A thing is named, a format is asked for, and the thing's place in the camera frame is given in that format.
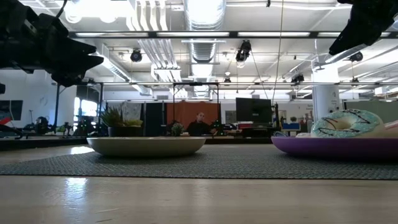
dark shirt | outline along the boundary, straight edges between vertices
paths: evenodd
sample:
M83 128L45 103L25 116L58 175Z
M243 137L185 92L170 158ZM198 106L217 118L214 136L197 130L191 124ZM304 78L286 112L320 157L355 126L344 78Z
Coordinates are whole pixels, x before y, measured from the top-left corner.
M198 123L197 121L194 121L189 124L187 131L190 136L201 136L203 134L210 134L210 125L204 122Z

computer monitor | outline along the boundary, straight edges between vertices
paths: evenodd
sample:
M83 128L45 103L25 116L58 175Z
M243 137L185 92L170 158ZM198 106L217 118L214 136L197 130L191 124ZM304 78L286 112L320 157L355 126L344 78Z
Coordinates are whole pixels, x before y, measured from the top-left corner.
M272 123L271 100L237 98L236 120L253 123Z

ceiling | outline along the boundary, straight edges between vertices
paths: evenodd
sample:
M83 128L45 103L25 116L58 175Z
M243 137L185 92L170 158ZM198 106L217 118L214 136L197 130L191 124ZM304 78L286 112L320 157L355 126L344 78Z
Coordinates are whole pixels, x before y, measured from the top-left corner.
M98 4L105 4L108 0L97 0ZM21 0L25 5L31 6L37 13L56 14L62 2ZM125 1L117 1L117 4L126 4ZM289 0L284 1L282 17L282 1L271 0L271 7L265 7L265 1L227 0L223 30L262 30L262 31L341 31L349 18L348 5L338 5L335 0ZM166 1L166 21L169 30L186 30L183 1ZM102 10L100 14L111 11L110 7ZM71 24L67 22L65 13L61 17L63 23L70 31L78 32L103 32L103 31L128 31L126 18L119 17L112 23L105 23L98 17L83 17L83 19ZM191 58L187 44L181 43L181 39L172 39L172 48L178 65L181 68L181 77L191 77ZM241 39L225 39L225 43L218 44L216 62L212 74L212 80L222 82L225 72L230 72L232 82L258 82L259 77L268 82L282 82L291 78L291 69L295 68L306 59L314 59L317 55L328 53L334 39L251 39L253 55L250 56L243 68L237 68L234 59L236 49L241 45ZM149 58L143 53L143 59L139 63L133 63L129 59L133 49L140 48L137 39L96 39L98 44L105 44L110 50L110 59L129 72L135 80L140 82L153 82L150 76L151 65ZM383 39L376 42L361 52L364 55L362 62L339 62L340 80L350 80L353 76L366 72L377 71L383 66L397 61L398 50L391 50L397 46L396 40ZM311 81L311 67L302 69L306 81ZM108 69L98 66L90 70L88 77L99 82L120 82ZM376 82L398 76L398 67L392 66L386 72L366 76L362 82Z

man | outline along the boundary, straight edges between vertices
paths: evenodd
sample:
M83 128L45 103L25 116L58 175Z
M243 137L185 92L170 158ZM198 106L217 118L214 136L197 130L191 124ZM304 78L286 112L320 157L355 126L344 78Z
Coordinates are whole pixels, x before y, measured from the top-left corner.
M203 122L204 119L205 114L203 112L197 114L197 119L194 122L190 123L187 128L190 136L201 136L214 132L213 130L210 130L210 125Z

gray placemat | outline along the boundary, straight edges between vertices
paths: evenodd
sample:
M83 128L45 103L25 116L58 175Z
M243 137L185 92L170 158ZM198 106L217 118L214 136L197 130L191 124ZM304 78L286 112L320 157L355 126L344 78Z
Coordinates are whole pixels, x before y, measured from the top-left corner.
M96 152L0 166L1 175L174 177L216 179L397 180L398 163L325 161L291 157L261 146L206 147L188 157L118 159Z

